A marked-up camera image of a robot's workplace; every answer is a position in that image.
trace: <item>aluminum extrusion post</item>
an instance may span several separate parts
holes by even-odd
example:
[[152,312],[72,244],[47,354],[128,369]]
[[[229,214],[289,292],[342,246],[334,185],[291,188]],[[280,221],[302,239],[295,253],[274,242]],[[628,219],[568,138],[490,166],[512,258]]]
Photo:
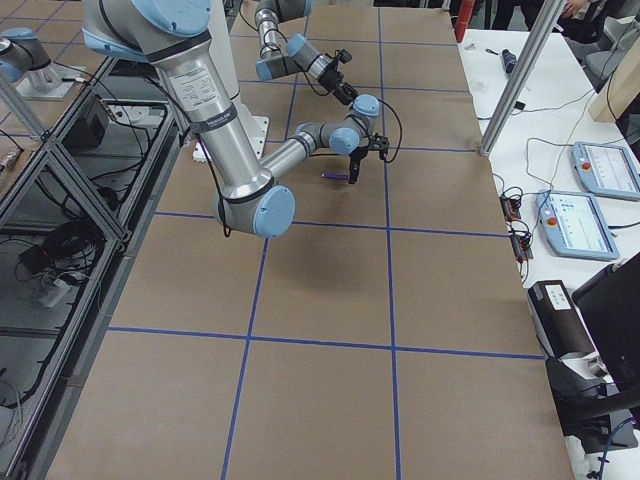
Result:
[[482,137],[482,142],[478,147],[480,155],[486,157],[491,153],[500,132],[513,111],[518,95],[520,95],[531,70],[535,66],[536,60],[540,56],[540,52],[549,38],[551,30],[560,16],[564,3],[564,0],[545,0],[542,5],[527,42],[522,48],[516,68],[502,92],[498,105],[491,116],[491,121]]

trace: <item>blue joint cap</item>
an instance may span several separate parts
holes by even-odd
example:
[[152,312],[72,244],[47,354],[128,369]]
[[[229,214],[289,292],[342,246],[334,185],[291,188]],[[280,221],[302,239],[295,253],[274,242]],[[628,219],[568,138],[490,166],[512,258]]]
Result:
[[194,37],[209,26],[211,0],[131,0],[136,10],[163,32]]
[[264,60],[258,60],[256,62],[256,73],[258,74],[258,78],[263,82],[273,80],[273,75],[271,75],[271,70],[265,63]]
[[358,95],[353,101],[353,109],[361,115],[377,117],[380,113],[380,102],[373,95]]
[[296,56],[298,52],[302,50],[302,47],[306,45],[306,43],[307,43],[307,39],[303,35],[296,33],[287,42],[287,53],[289,54],[290,57]]
[[298,125],[296,127],[296,135],[299,134],[304,127],[306,127],[307,125],[310,125],[310,124],[311,124],[311,122],[307,122],[307,123],[301,123],[300,125]]
[[338,155],[349,155],[360,143],[360,135],[353,128],[336,128],[329,137],[329,148]]
[[17,82],[22,78],[22,72],[7,62],[0,62],[0,75],[9,83]]
[[296,199],[287,187],[276,185],[264,194],[253,216],[253,231],[262,238],[275,238],[289,229],[296,213]]
[[107,57],[121,58],[123,60],[132,60],[134,62],[148,63],[147,57],[140,50],[134,50],[126,45],[120,45],[108,38],[102,38],[94,35],[88,30],[82,29],[84,34],[84,44],[88,49],[98,52]]
[[306,0],[306,2],[304,2],[304,13],[302,15],[308,17],[311,15],[311,10],[313,10],[313,0]]
[[6,38],[7,40],[37,40],[36,34],[33,33],[33,30],[27,27],[16,27],[5,30],[0,33],[1,37]]

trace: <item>white table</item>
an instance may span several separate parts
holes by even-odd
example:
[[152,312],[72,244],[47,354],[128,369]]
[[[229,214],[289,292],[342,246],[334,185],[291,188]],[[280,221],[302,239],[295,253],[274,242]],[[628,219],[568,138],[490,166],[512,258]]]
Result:
[[[507,48],[519,57],[527,35],[526,32],[467,31],[459,48],[479,118],[492,115],[507,83],[501,58],[487,53],[485,49],[501,52]],[[585,93],[587,95],[581,100],[560,110],[525,112],[509,118],[490,155],[494,173],[504,179],[507,188],[518,186],[525,193],[549,189],[547,184],[526,173],[525,147],[529,138],[538,137],[558,144],[572,144],[576,141],[605,143],[622,139],[620,131],[614,124],[594,122],[589,112],[585,111],[585,107],[588,107],[595,98],[595,93],[562,36],[552,34],[519,100],[526,104],[525,110],[535,110],[561,106],[577,100]],[[488,121],[480,121],[482,131],[488,123]],[[576,123],[575,132],[571,135]],[[626,142],[621,141],[616,145],[626,145]],[[584,191],[573,168],[570,148],[554,147],[532,141],[529,160],[530,172],[546,180],[554,176],[556,164],[558,165],[553,181],[555,189]],[[502,189],[501,181],[498,179],[496,179],[496,187],[498,191]],[[640,220],[640,203],[601,197],[598,198],[598,203],[609,225],[626,225]],[[537,218],[535,195],[525,195],[521,213],[523,220],[533,228]],[[634,256],[640,250],[640,227],[618,230],[615,243],[621,259]],[[549,248],[540,227],[534,232],[532,253],[534,259],[529,262],[525,288],[539,280],[561,279],[566,287],[572,290],[610,263],[558,257]],[[589,455],[589,463],[594,470],[599,466],[597,456]],[[611,463],[605,468],[606,480],[638,478],[640,449],[611,452],[608,459]]]

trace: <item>blue cable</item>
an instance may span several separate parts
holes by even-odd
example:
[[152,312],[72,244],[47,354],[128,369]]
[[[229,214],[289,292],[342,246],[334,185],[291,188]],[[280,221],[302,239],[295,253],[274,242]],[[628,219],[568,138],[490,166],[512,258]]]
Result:
[[611,444],[613,443],[613,437],[615,437],[616,433],[618,433],[618,430],[624,427],[627,423],[633,422],[633,421],[634,421],[634,417],[630,417],[630,418],[627,418],[626,420],[623,420],[609,434],[609,438],[607,438],[607,444],[605,445],[604,451],[602,452],[602,457],[600,458],[600,471],[598,472],[598,476],[596,477],[597,480],[602,480],[602,474],[604,473],[604,465],[605,463],[607,463],[607,453],[609,453],[609,449],[611,448]]

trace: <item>person's hand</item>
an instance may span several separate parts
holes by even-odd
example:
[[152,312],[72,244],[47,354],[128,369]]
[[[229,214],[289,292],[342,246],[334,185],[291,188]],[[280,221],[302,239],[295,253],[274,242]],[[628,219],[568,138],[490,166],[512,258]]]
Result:
[[562,15],[561,16],[563,18],[571,18],[571,17],[573,17],[587,3],[589,3],[589,0],[568,0],[567,3],[564,6],[564,9],[562,9]]

